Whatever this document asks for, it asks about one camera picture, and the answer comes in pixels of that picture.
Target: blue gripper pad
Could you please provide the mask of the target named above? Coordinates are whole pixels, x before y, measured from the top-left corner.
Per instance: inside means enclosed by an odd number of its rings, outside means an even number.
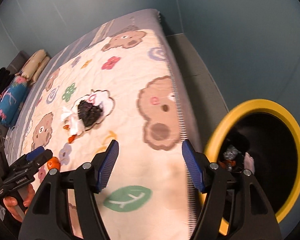
[[[119,155],[119,143],[115,140],[109,145],[105,151],[106,158],[101,164],[98,171],[98,181],[96,188],[100,192],[108,184],[112,169]]]
[[[202,170],[195,160],[195,153],[196,152],[194,151],[191,143],[188,140],[182,142],[182,156],[186,162],[193,185],[200,192],[204,192],[205,185],[203,182]]]
[[[38,155],[44,152],[44,148],[42,146],[39,146],[37,149],[34,149],[32,152],[29,152],[26,155],[26,160],[28,162],[32,161],[34,158],[36,158]]]

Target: silver screw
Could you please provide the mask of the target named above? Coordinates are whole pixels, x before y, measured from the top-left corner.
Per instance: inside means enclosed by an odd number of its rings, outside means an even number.
[[[251,176],[252,172],[250,170],[243,170],[243,174],[246,175],[246,176]]]
[[[213,170],[217,170],[219,168],[219,165],[217,163],[210,163],[210,168]]]
[[[90,169],[91,168],[91,163],[84,163],[84,164],[82,164],[82,168],[84,170]]]
[[[49,174],[50,174],[50,175],[55,175],[55,174],[57,174],[57,172],[58,172],[58,170],[57,170],[56,168],[53,168],[53,169],[51,169],[51,170],[49,171]]]

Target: floor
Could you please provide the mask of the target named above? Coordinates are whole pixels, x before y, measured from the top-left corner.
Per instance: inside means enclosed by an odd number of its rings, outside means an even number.
[[[167,37],[180,68],[194,115],[197,119],[202,145],[220,123],[228,110],[206,65],[184,34]]]

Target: crumpled black bag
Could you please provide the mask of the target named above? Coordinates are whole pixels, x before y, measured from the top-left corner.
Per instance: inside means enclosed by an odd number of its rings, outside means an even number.
[[[85,100],[81,100],[78,105],[78,116],[82,119],[85,127],[92,126],[102,115],[103,109],[100,106],[94,106]]]

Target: gray bed sheet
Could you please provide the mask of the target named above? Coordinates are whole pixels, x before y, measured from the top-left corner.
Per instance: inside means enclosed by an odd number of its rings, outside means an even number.
[[[49,61],[48,65],[40,75],[38,81],[32,87],[15,127],[8,132],[8,140],[6,141],[6,153],[8,161],[10,163],[18,159],[21,154],[24,154],[22,153],[22,142],[25,138],[26,130],[29,126],[29,122],[34,111],[34,106],[37,104],[38,100],[40,99],[41,93],[45,88],[45,83],[48,80],[47,76],[49,76],[50,73],[62,66],[67,61],[76,57],[85,49],[104,40],[106,37],[112,37],[129,30],[138,29],[154,30],[156,35],[161,40],[161,43],[164,46],[167,58],[169,60],[175,81],[177,83],[178,94],[180,97],[182,112],[186,125],[187,137],[193,144],[195,150],[199,152],[202,151],[202,145],[200,142],[196,119],[194,117],[190,100],[186,92],[186,88],[183,83],[182,76],[177,66],[175,57],[167,43],[162,27],[160,25],[160,14],[156,9],[145,9],[127,14],[97,27],[96,29],[71,43]]]

